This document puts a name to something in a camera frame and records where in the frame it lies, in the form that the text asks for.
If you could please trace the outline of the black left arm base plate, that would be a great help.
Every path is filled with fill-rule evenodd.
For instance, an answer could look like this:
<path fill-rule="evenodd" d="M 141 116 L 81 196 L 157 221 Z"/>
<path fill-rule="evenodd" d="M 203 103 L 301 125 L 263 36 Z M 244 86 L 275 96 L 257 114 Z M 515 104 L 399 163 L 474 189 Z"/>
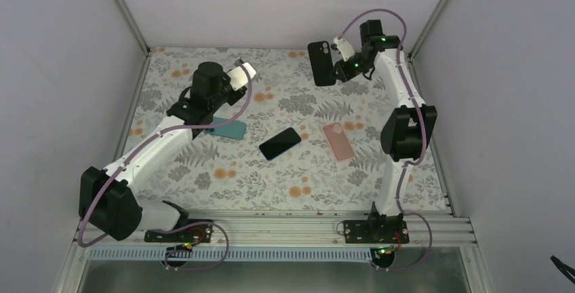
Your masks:
<path fill-rule="evenodd" d="M 151 243 L 209 243 L 211 240 L 213 226 L 212 220 L 188 219 L 188 227 L 175 233 L 160 233 L 157 231 L 146 231 L 144 241 Z"/>

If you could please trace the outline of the teal smartphone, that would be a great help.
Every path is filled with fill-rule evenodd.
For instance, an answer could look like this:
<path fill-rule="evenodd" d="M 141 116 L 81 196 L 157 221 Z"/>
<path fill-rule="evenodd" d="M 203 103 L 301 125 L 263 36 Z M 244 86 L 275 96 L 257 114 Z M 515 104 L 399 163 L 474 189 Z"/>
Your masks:
<path fill-rule="evenodd" d="M 208 128 L 204 130 L 204 132 L 213 136 L 220 136 L 233 140 L 242 140 L 246 130 L 246 123 L 241 121 L 234 121 L 218 128 Z"/>

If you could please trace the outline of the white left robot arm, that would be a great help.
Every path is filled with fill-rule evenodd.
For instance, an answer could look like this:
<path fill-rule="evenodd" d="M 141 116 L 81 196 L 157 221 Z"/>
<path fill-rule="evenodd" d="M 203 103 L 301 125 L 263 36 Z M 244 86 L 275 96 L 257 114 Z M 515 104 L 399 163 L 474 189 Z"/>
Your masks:
<path fill-rule="evenodd" d="M 139 192 L 158 167 L 202 131 L 238 118 L 234 115 L 214 123 L 214 114 L 222 105 L 251 98 L 256 74 L 241 59 L 229 71 L 216 62 L 200 63 L 191 85 L 144 140 L 104 168 L 86 169 L 81 175 L 78 245 L 86 248 L 107 236 L 121 241 L 135 231 L 163 233 L 172 242 L 182 241 L 189 232 L 187 211 L 167 200 L 140 202 Z"/>

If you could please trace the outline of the black smartphone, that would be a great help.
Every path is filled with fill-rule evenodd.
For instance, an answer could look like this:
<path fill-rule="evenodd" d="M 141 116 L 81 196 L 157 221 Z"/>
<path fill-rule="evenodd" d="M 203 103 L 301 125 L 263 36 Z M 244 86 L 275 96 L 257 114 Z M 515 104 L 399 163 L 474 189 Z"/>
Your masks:
<path fill-rule="evenodd" d="M 271 161 L 292 147 L 301 143 L 302 139 L 294 128 L 286 128 L 272 138 L 259 145 L 259 150 L 267 161 Z"/>

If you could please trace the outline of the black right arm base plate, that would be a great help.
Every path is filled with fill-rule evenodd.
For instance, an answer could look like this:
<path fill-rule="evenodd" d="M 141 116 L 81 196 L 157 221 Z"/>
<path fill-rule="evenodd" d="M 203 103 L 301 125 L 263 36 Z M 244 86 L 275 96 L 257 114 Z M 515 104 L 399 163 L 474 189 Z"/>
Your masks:
<path fill-rule="evenodd" d="M 400 216 L 372 220 L 343 220 L 336 233 L 348 244 L 410 243 L 407 223 Z"/>

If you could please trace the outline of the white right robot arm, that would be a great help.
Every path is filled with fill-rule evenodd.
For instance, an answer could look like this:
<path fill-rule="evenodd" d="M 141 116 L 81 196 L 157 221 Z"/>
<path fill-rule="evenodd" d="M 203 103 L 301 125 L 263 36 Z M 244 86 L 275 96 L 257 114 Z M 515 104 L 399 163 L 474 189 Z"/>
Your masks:
<path fill-rule="evenodd" d="M 384 243 L 393 235 L 390 220 L 404 215 L 401 207 L 403 186 L 414 166 L 424 159 L 437 110 L 426 104 L 405 65 L 402 39 L 385 35 L 379 20 L 368 20 L 360 26 L 361 50 L 355 52 L 343 37 L 333 41 L 332 48 L 341 53 L 330 77 L 347 82 L 358 75 L 371 79 L 376 73 L 395 108 L 380 133 L 386 163 L 380 192 L 368 214 L 368 237 Z"/>

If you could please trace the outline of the black phone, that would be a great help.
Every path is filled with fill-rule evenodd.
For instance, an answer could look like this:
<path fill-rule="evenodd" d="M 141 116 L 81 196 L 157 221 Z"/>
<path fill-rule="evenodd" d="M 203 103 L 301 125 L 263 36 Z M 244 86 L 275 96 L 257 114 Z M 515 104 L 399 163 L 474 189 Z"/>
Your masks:
<path fill-rule="evenodd" d="M 316 41 L 307 45 L 313 80 L 316 86 L 326 87 L 336 84 L 332 75 L 334 68 L 330 45 L 327 41 Z"/>

